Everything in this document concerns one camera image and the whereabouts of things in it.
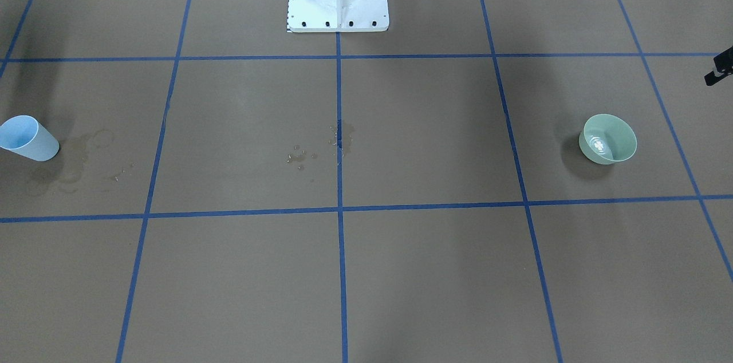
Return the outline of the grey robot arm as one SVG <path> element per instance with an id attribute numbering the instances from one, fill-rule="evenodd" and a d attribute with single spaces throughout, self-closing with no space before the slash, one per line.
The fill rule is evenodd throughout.
<path id="1" fill-rule="evenodd" d="M 704 76 L 707 86 L 713 86 L 732 75 L 732 47 L 713 58 L 713 69 Z"/>

